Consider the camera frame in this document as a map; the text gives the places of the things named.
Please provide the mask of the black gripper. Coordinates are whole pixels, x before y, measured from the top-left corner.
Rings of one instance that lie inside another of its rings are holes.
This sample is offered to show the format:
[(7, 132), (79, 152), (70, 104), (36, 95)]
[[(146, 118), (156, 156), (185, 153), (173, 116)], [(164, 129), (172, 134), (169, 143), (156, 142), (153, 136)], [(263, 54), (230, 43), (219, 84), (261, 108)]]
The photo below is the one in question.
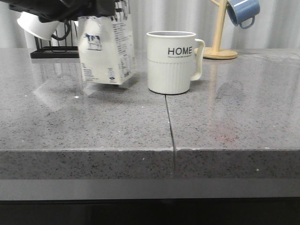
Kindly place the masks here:
[(9, 0), (9, 9), (37, 15), (41, 22), (64, 22), (81, 16), (112, 16), (113, 0)]

